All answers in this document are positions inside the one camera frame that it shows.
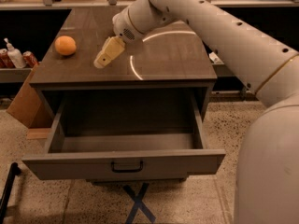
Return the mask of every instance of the metal stand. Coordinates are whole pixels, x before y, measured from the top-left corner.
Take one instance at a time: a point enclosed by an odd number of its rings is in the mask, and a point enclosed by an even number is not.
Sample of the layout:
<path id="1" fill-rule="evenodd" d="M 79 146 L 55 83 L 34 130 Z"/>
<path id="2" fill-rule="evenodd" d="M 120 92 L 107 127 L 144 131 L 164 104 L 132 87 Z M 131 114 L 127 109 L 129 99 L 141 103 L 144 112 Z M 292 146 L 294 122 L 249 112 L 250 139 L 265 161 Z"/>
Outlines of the metal stand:
<path id="1" fill-rule="evenodd" d="M 15 176 L 19 175 L 20 173 L 21 173 L 21 169 L 18 167 L 18 163 L 13 162 L 10 165 L 10 169 L 7 177 L 7 183 L 6 186 L 4 187 L 4 191 L 0 202 L 0 223 L 3 222 L 4 216 L 7 211 L 7 204 L 8 204 L 8 200 L 9 200 L 10 192 L 12 190 L 12 185 Z"/>

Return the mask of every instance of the wooden tabletop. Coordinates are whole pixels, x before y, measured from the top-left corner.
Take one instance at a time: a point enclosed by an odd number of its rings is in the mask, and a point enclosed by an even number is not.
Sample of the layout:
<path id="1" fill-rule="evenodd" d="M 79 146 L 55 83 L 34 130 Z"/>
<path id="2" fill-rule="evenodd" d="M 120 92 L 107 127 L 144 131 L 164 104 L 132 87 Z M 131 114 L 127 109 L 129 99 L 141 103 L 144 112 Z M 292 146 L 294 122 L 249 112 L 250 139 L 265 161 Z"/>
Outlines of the wooden tabletop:
<path id="1" fill-rule="evenodd" d="M 72 36 L 77 52 L 64 57 L 51 45 L 30 84 L 35 88 L 57 88 L 216 79 L 201 39 L 181 21 L 156 29 L 143 41 L 127 44 L 125 52 L 106 68 L 94 67 L 93 61 L 105 40 L 114 35 L 112 17 L 122 9 L 72 8 L 57 36 Z"/>

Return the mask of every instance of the speckled floor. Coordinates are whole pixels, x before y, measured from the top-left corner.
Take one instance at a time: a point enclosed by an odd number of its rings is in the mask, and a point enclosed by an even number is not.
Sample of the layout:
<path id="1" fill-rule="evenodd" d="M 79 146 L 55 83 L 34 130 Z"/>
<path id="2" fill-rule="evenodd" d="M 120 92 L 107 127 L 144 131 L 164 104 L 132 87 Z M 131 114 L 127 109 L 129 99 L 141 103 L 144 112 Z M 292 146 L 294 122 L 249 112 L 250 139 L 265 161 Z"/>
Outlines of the speckled floor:
<path id="1" fill-rule="evenodd" d="M 246 129 L 264 111 L 257 101 L 208 105 L 204 130 L 209 148 L 227 152 L 216 175 L 190 176 L 184 182 L 94 186 L 85 180 L 38 180 L 21 157 L 42 152 L 43 140 L 26 140 L 27 129 L 6 112 L 6 107 L 0 105 L 0 191 L 10 164 L 17 162 L 22 173 L 15 179 L 4 220 L 14 224 L 233 223 L 238 150 Z"/>

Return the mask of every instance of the bottle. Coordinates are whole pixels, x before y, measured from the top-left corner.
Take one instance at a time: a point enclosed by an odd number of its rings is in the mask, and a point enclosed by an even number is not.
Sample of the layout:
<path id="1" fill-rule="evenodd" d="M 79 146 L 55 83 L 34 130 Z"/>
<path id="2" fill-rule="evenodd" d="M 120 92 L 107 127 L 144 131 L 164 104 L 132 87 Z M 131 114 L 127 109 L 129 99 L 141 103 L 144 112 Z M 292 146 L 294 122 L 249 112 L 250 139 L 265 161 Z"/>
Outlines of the bottle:
<path id="1" fill-rule="evenodd" d="M 10 60 L 13 62 L 13 64 L 16 66 L 16 68 L 24 68 L 26 66 L 26 62 L 23 59 L 20 51 L 18 49 L 15 49 L 10 43 L 8 43 L 8 39 L 4 39 L 7 43 L 7 49 Z"/>

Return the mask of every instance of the shelf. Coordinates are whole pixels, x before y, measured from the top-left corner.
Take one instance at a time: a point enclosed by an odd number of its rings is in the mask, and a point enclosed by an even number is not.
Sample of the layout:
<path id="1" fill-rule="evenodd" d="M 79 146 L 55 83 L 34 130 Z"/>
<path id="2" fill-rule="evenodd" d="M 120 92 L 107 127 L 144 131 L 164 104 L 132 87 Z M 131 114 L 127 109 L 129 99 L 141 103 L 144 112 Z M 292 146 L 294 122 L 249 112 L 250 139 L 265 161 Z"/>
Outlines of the shelf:
<path id="1" fill-rule="evenodd" d="M 23 83 L 31 72 L 31 68 L 0 69 L 0 83 Z"/>

